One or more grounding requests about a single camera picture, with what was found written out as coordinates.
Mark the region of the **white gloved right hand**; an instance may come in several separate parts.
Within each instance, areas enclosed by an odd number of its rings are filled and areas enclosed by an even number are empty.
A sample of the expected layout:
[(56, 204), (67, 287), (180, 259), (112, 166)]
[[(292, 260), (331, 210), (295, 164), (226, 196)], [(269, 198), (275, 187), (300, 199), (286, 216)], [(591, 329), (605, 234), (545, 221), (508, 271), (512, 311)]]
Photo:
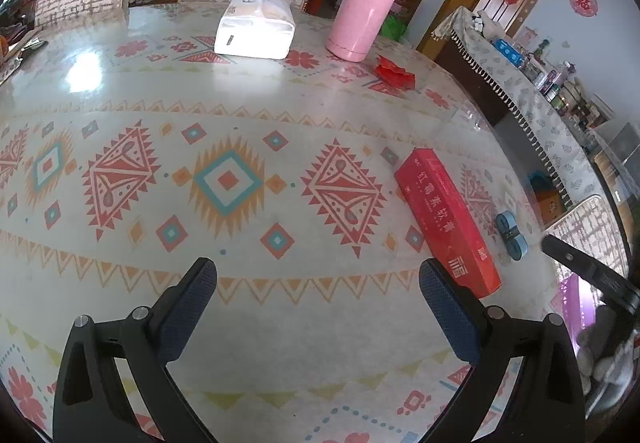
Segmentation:
[(596, 320), (577, 336), (576, 361), (586, 397), (595, 385), (605, 383), (605, 393), (619, 397), (632, 377), (634, 327), (618, 318), (608, 305), (599, 305)]

